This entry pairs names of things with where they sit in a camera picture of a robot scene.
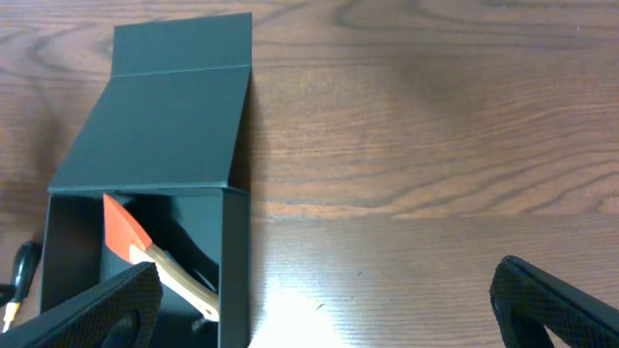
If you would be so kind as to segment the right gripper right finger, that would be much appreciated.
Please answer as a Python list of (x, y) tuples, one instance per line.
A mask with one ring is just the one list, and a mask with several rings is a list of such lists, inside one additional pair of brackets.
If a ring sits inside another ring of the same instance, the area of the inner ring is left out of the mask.
[(490, 303), (504, 344), (553, 348), (549, 333), (570, 347), (616, 347), (618, 309), (508, 255), (497, 265)]

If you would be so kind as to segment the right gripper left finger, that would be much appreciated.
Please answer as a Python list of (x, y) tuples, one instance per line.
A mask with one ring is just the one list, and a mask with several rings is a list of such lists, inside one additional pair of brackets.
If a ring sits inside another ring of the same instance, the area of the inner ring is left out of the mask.
[(147, 347), (162, 301), (156, 266), (142, 262), (1, 335), (1, 348)]

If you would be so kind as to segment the orange scraper wooden handle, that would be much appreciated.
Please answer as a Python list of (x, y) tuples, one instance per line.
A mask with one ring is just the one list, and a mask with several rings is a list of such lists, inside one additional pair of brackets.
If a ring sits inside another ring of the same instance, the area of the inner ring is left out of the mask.
[(107, 193), (103, 195), (103, 217), (104, 243), (108, 249), (132, 265), (155, 263), (160, 281), (192, 305), (195, 279), (158, 247), (141, 224)]

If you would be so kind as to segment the small claw hammer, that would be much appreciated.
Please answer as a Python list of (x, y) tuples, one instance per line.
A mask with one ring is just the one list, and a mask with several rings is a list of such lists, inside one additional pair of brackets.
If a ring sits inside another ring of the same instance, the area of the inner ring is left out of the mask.
[(191, 304), (201, 313), (201, 317), (192, 323), (192, 331), (201, 334), (219, 323), (220, 300), (216, 286), (206, 275), (198, 269), (192, 269), (190, 274), (195, 279)]

